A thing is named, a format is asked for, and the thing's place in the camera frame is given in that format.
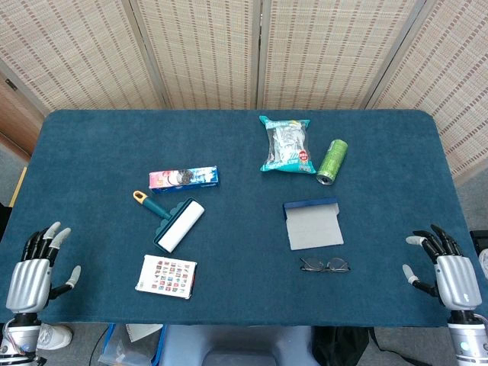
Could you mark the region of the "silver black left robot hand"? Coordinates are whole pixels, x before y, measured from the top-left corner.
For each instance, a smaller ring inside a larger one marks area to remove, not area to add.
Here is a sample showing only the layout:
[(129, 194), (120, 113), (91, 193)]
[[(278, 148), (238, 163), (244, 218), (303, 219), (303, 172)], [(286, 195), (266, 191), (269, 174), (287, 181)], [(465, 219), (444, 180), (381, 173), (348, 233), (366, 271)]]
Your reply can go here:
[(71, 233), (61, 223), (33, 233), (24, 245), (21, 260), (15, 265), (6, 300), (12, 313), (39, 313), (50, 300), (72, 290), (78, 283), (82, 268), (77, 265), (69, 279), (53, 287), (51, 276), (61, 245)]

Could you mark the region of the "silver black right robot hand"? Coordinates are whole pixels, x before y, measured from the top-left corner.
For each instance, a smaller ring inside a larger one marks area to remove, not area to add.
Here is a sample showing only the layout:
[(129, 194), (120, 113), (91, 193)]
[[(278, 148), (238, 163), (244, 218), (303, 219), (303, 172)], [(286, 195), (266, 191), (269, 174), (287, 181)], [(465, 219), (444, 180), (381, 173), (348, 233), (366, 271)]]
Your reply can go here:
[(403, 265), (407, 282), (413, 287), (440, 299), (451, 311), (472, 311), (482, 303), (480, 288), (471, 260), (464, 256), (456, 240), (441, 227), (432, 231), (416, 230), (406, 237), (406, 243), (420, 246), (434, 265), (436, 282), (420, 281), (411, 267)]

